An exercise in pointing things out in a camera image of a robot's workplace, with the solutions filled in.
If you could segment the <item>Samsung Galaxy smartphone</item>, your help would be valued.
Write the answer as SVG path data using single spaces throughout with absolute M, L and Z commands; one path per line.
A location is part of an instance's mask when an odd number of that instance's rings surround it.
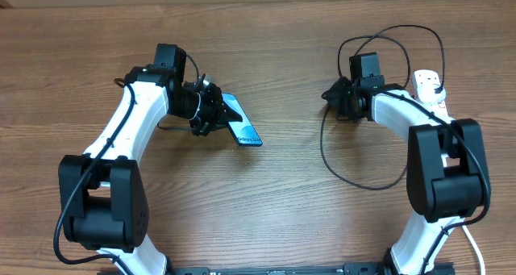
M 235 142 L 241 147 L 260 147 L 263 145 L 256 129 L 252 126 L 251 121 L 245 114 L 242 106 L 239 104 L 236 96 L 223 93 L 223 101 L 236 113 L 238 113 L 242 121 L 234 121 L 228 123 L 230 133 L 233 135 Z

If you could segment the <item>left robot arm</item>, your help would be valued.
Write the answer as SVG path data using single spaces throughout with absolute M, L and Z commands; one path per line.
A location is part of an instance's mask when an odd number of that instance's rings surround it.
M 158 44 L 151 64 L 115 79 L 123 98 L 102 134 L 81 155 L 66 155 L 60 162 L 61 213 L 52 246 L 61 262 L 108 259 L 121 274 L 174 272 L 149 238 L 139 173 L 154 129 L 163 117 L 174 115 L 189 121 L 193 135 L 228 128 L 240 145 L 255 137 L 234 96 L 202 75 L 184 80 L 190 59 L 175 44 Z

